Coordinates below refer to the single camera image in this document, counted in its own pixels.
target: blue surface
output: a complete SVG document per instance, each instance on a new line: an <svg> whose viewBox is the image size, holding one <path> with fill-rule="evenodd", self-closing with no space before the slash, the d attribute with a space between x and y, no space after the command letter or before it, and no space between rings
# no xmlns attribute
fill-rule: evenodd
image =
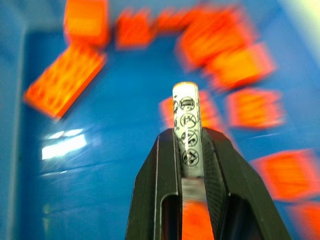
<svg viewBox="0 0 320 240"><path fill-rule="evenodd" d="M115 51L112 43L107 65L66 116L53 121L21 96L66 48L64 1L8 2L0 2L0 33L6 33L0 39L0 239L123 239L135 176L164 129L159 102L175 83L193 81L210 91L227 123L227 93L210 90L199 71L183 72L173 54L176 36L158 37L146 50ZM282 92L286 124L229 131L248 161L302 148L320 156L319 68L275 0L243 3L279 67L255 86ZM114 19L124 3L112 4ZM162 1L152 8L165 6ZM50 148L55 149L46 154L61 156L42 159ZM288 205L276 202L293 239L300 240Z"/></svg>

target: white cylindrical object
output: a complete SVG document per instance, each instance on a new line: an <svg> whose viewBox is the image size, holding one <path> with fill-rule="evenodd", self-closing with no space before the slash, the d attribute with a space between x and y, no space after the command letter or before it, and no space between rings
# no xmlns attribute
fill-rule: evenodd
<svg viewBox="0 0 320 240"><path fill-rule="evenodd" d="M178 138L182 176L204 176L202 152L202 124L198 86L180 82L173 87L174 133Z"/></svg>

